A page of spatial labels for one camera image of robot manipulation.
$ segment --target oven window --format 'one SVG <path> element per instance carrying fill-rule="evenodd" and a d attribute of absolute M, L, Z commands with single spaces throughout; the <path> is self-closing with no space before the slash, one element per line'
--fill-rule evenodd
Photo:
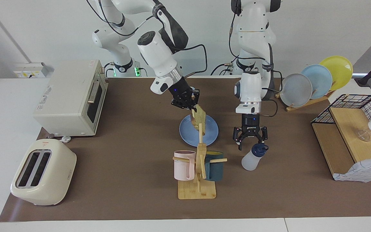
<path fill-rule="evenodd" d="M 100 104 L 100 98 L 103 94 L 103 88 L 101 88 L 101 85 L 98 86 L 97 96 L 95 96 L 95 100 L 93 104 L 90 104 L 88 106 L 87 115 L 90 118 L 91 122 L 94 123 L 95 115 L 97 114 L 97 109 Z"/>

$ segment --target white bottle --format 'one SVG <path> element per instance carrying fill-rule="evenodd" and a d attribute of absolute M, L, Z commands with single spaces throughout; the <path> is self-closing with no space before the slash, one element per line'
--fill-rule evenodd
<path fill-rule="evenodd" d="M 268 146 L 264 145 L 263 143 L 255 144 L 252 149 L 247 153 L 243 159 L 241 160 L 241 165 L 247 171 L 253 171 L 256 169 L 259 161 L 264 156 L 266 151 L 268 150 Z"/>

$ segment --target dark green mug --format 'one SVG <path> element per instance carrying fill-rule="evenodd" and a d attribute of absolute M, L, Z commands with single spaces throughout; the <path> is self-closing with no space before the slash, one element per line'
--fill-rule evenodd
<path fill-rule="evenodd" d="M 222 159 L 224 154 L 220 151 L 207 151 L 204 165 L 206 168 L 206 180 L 221 181 L 223 179 L 223 162 L 210 163 L 210 160 Z"/>

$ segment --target electrical outlet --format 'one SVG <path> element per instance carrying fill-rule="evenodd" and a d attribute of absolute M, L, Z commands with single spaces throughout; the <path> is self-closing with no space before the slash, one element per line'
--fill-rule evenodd
<path fill-rule="evenodd" d="M 18 78 L 46 78 L 48 70 L 44 63 L 18 63 L 14 70 Z"/>

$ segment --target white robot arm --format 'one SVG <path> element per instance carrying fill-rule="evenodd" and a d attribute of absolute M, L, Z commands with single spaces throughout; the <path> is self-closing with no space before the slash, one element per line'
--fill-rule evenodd
<path fill-rule="evenodd" d="M 102 19 L 105 18 L 110 22 L 116 31 L 115 33 L 108 25 L 94 31 L 92 40 L 94 44 L 100 48 L 108 50 L 114 62 L 114 72 L 118 77 L 136 76 L 136 67 L 139 63 L 131 58 L 130 51 L 127 46 L 120 44 L 132 36 L 135 30 L 134 23 L 115 8 L 111 0 L 96 0 L 97 11 Z"/>
<path fill-rule="evenodd" d="M 231 1 L 231 10 L 240 16 L 238 38 L 241 50 L 233 70 L 233 74 L 242 75 L 234 86 L 234 93 L 240 99 L 236 113 L 242 114 L 242 126 L 235 127 L 233 132 L 239 150 L 244 138 L 256 137 L 259 144 L 268 138 L 267 127 L 260 127 L 260 112 L 262 100 L 268 100 L 272 95 L 268 89 L 274 89 L 271 45 L 276 39 L 269 28 L 267 13 L 277 11 L 280 4 L 281 0 Z M 253 70 L 258 57 L 262 59 L 260 72 Z"/>
<path fill-rule="evenodd" d="M 173 47 L 183 49 L 187 46 L 187 34 L 158 0 L 112 0 L 112 3 L 122 13 L 128 15 L 151 12 L 156 19 L 162 22 L 163 28 L 159 30 L 159 33 L 173 53 L 178 51 Z"/>
<path fill-rule="evenodd" d="M 149 31 L 139 38 L 137 45 L 141 56 L 157 76 L 151 85 L 151 91 L 163 94 L 168 89 L 173 96 L 172 105 L 182 109 L 196 109 L 200 91 L 187 84 L 177 61 L 172 57 L 171 49 L 161 35 Z"/>

